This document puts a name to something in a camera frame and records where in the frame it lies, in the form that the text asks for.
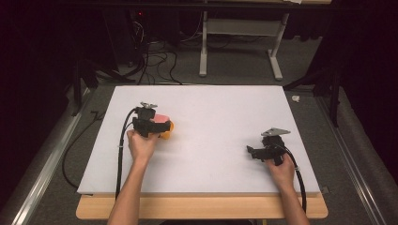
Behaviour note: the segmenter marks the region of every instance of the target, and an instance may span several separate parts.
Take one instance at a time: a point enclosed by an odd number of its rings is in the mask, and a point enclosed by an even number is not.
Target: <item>hand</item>
[[[147,164],[153,155],[159,134],[151,133],[145,138],[138,131],[132,129],[127,131],[127,137],[129,138],[129,149],[134,163],[143,162]]]
[[[283,154],[283,163],[275,166],[272,159],[266,160],[266,164],[271,171],[272,178],[279,190],[285,190],[293,187],[293,178],[295,175],[295,165],[288,154]]]

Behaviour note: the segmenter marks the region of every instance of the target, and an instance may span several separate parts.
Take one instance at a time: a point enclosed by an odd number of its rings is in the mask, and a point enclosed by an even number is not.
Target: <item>yellow object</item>
[[[164,139],[164,140],[169,139],[173,129],[174,129],[174,124],[173,124],[173,122],[170,121],[170,130],[161,133],[161,138]]]

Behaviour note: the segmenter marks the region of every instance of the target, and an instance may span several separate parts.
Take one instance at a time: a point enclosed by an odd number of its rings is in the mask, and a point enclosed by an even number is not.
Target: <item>desk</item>
[[[224,0],[221,2],[244,2],[244,3],[281,3],[291,4],[288,0]],[[302,4],[330,4],[331,0],[302,0]],[[277,22],[264,21],[242,21],[242,20],[226,20],[226,19],[209,19],[207,12],[203,14],[203,31],[202,31],[202,50],[200,56],[199,76],[207,75],[207,34],[228,34],[228,35],[246,35],[246,36],[270,36],[275,37],[275,43],[272,49],[268,50],[269,62],[275,80],[283,79],[281,69],[279,67],[276,54],[278,52],[284,29],[287,25],[289,13],[284,13],[281,20]]]
[[[261,147],[270,127],[296,158],[308,195],[309,217],[328,210],[280,86],[117,87],[79,186],[79,218],[107,218],[114,204],[117,147],[127,112],[140,100],[158,103],[175,123],[160,140],[145,173],[141,218],[282,218],[278,189],[246,145]],[[122,179],[131,165],[125,142]],[[299,185],[295,179],[295,189]]]

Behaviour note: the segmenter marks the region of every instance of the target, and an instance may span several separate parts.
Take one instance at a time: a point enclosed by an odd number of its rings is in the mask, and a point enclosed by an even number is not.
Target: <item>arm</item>
[[[298,196],[293,186],[295,166],[289,155],[283,155],[283,163],[275,166],[272,160],[266,160],[272,178],[281,192],[283,212],[289,225],[310,224],[301,208]]]
[[[138,224],[141,185],[146,166],[153,155],[158,135],[143,138],[137,131],[127,131],[129,149],[133,158],[129,175],[120,190],[108,224]]]

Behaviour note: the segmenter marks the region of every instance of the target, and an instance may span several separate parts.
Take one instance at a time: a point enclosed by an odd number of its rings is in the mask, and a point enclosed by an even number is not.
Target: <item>white board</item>
[[[175,124],[160,140],[145,173],[148,194],[276,193],[268,168],[252,159],[246,145],[263,147],[261,133],[290,130],[282,136],[300,166],[307,193],[319,186],[280,86],[118,86],[102,122],[78,192],[115,193],[117,153],[129,111],[140,102],[158,104],[157,113]],[[132,163],[125,137],[122,183]],[[295,188],[299,182],[295,177]]]

